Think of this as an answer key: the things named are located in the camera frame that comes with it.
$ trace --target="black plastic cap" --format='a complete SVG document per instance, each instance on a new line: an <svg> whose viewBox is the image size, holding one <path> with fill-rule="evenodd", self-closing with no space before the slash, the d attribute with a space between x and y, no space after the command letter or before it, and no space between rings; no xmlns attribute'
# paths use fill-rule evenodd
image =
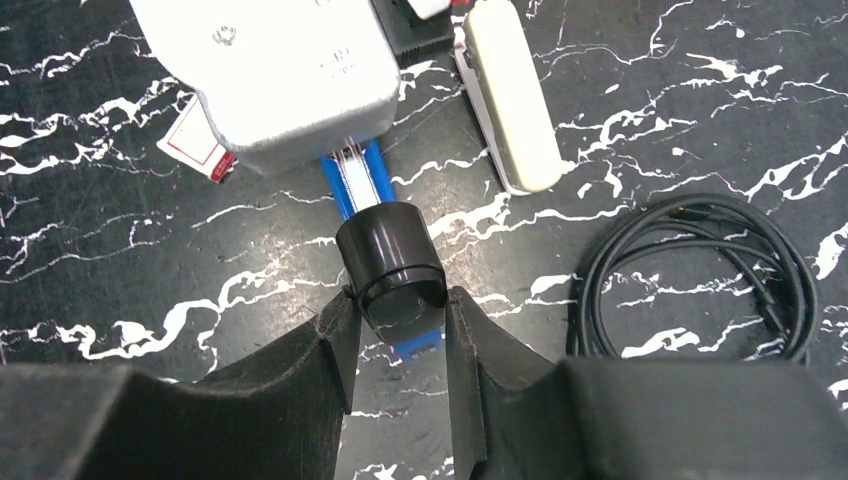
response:
<svg viewBox="0 0 848 480"><path fill-rule="evenodd" d="M445 271L415 205L388 202L350 217L336 234L362 316L395 345L444 323Z"/></svg>

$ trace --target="black cable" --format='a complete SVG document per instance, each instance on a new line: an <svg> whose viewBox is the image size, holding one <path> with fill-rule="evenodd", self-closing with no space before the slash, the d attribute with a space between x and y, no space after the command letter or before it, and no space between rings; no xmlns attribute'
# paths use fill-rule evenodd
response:
<svg viewBox="0 0 848 480"><path fill-rule="evenodd" d="M754 248L723 238L705 228L732 225L746 230ZM687 237L633 247L658 231ZM616 228L581 272L575 314L569 319L566 351L569 355L620 356L604 328L601 292L606 281L627 264L655 253L679 248L718 250L742 272L753 287L757 311L766 327L784 339L779 356L807 362L807 350L819 329L818 295L813 274L786 234L766 214L750 204L718 194L695 194L660 202ZM760 278L745 258L774 270L768 281Z"/></svg>

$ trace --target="sticker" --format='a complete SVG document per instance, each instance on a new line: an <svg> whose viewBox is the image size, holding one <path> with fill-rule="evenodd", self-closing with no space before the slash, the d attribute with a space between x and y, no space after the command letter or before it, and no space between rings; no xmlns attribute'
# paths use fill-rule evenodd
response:
<svg viewBox="0 0 848 480"><path fill-rule="evenodd" d="M197 96L189 100L165 137L156 142L156 146L215 183L224 179L236 159L215 139Z"/></svg>

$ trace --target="blue plastic part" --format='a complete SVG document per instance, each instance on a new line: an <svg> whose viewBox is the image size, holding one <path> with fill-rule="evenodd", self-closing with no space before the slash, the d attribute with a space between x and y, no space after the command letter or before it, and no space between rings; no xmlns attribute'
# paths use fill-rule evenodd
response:
<svg viewBox="0 0 848 480"><path fill-rule="evenodd" d="M327 177L327 183L330 184L333 198L336 199L336 206L339 207L342 221L347 221L356 211L353 209L353 202L350 201L347 186L342 179L341 172L339 172L339 165L327 157L321 157L321 166L324 168L324 176Z"/></svg>
<svg viewBox="0 0 848 480"><path fill-rule="evenodd" d="M356 213L356 210L354 210L353 202L350 200L347 184L342 179L339 165L332 159L321 157L321 166L324 168L324 176L327 177L327 183L330 184L330 190L333 192L333 198L336 200L336 206L339 208L342 221L347 221L348 218ZM377 145L377 140L371 140L365 147L365 166L368 168L371 182L374 184L374 189L377 191L380 202L396 201L397 198L392 188L392 180L389 177L388 170L386 170L386 164L383 161L383 156L380 154L380 146ZM392 349L402 360L409 360L418 355L438 349L441 343L442 331L437 328L408 342L393 345Z"/></svg>
<svg viewBox="0 0 848 480"><path fill-rule="evenodd" d="M425 333L418 338L413 338L407 342L392 345L392 349L402 360L409 360L418 355L431 352L439 348L442 344L442 331L435 329L432 332Z"/></svg>
<svg viewBox="0 0 848 480"><path fill-rule="evenodd" d="M397 200L392 188L392 179L389 177L388 170L386 170L383 156L380 155L380 146L377 145L377 140L371 140L365 147L365 166L368 167L368 173L371 174L371 181L374 183L374 189L377 190L380 202Z"/></svg>

